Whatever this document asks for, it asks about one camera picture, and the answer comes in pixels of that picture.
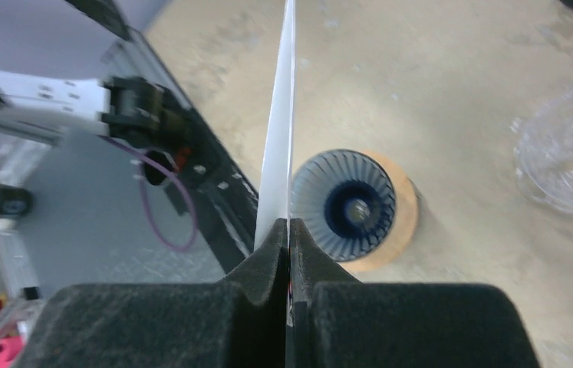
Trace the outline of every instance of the pink object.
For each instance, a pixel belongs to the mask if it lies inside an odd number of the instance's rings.
[[[18,356],[24,344],[19,336],[0,340],[0,368],[8,368]]]

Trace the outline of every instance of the gray wall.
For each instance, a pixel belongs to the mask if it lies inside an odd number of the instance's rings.
[[[143,30],[167,0],[116,0]],[[44,77],[102,77],[116,37],[63,0],[0,0],[0,70]],[[8,137],[0,134],[0,146]]]

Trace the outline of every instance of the black joint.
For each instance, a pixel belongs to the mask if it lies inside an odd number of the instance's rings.
[[[35,286],[24,287],[21,290],[21,296],[27,301],[36,301],[40,299],[40,289]]]

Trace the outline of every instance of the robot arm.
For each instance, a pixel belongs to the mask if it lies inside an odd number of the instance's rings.
[[[59,80],[0,71],[2,131],[73,127],[175,153],[189,135],[188,120],[170,91],[140,77]]]
[[[110,91],[99,80],[57,80],[0,71],[0,118],[40,127],[78,127],[108,136],[100,121]]]

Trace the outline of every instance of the black foam pad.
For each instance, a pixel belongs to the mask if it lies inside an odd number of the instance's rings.
[[[317,367],[539,367],[514,305],[480,284],[319,283]]]
[[[16,367],[229,366],[231,284],[79,285],[48,302]]]

